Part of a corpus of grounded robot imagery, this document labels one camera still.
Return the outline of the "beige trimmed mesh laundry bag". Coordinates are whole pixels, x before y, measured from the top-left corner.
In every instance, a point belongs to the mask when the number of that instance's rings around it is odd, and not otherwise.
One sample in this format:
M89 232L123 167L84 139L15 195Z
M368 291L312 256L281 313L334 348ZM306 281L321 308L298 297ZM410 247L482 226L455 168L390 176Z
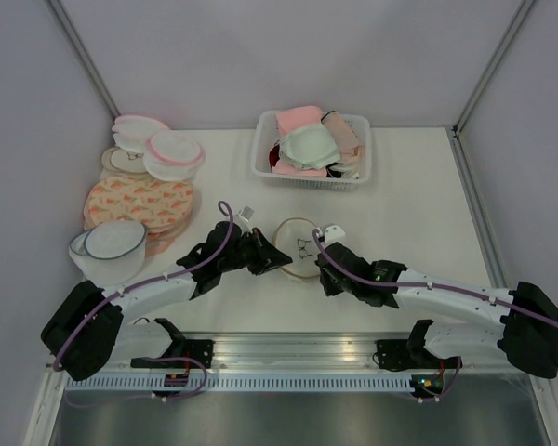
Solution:
M292 258L292 262L280 268L289 280L314 282L320 278L315 261L319 250L313 241L312 232L316 225L303 217L284 220L272 236L272 245Z

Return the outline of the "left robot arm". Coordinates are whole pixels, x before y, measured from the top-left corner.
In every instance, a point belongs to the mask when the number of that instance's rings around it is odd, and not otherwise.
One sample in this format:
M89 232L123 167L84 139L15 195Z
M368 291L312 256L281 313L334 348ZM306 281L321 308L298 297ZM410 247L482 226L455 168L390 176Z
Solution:
M260 229L243 231L222 221L164 273L110 289L79 282L40 338L54 356L54 370L66 372L75 381L88 379L114 361L173 368L184 357L182 332L166 318L143 326L138 326L138 319L208 293L225 273L247 269L260 276L291 262Z

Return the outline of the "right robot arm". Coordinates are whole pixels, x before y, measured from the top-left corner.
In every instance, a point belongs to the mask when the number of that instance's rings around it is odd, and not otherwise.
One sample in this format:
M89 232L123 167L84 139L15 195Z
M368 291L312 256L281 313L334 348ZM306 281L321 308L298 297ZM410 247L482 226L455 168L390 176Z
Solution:
M348 293L373 308L426 311L453 319L417 321L405 342L408 360L429 368L461 358L553 379L558 374L558 307L535 284L480 288L442 282L388 260L372 263L339 242L319 243L316 264L328 296Z

